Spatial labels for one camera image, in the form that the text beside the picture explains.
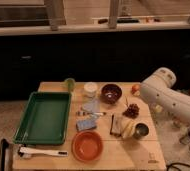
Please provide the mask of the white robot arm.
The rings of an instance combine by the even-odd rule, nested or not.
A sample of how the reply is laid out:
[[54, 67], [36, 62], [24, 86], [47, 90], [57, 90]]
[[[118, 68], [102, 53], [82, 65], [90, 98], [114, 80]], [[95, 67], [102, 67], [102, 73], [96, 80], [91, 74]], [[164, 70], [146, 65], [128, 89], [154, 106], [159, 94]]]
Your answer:
[[175, 82], [176, 75], [169, 68], [160, 67], [140, 83], [140, 97], [190, 123], [190, 96], [172, 90]]

